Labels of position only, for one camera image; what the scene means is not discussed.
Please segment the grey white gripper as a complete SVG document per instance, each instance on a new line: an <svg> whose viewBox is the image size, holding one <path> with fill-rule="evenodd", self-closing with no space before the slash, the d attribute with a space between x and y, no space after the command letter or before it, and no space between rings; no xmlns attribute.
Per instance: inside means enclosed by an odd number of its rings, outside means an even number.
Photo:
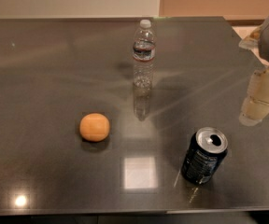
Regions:
<svg viewBox="0 0 269 224"><path fill-rule="evenodd" d="M241 49L259 47L260 57L269 62L269 16L262 26L256 27L249 35L239 42ZM255 126L269 114L269 66L255 70L252 74L239 116L245 126Z"/></svg>

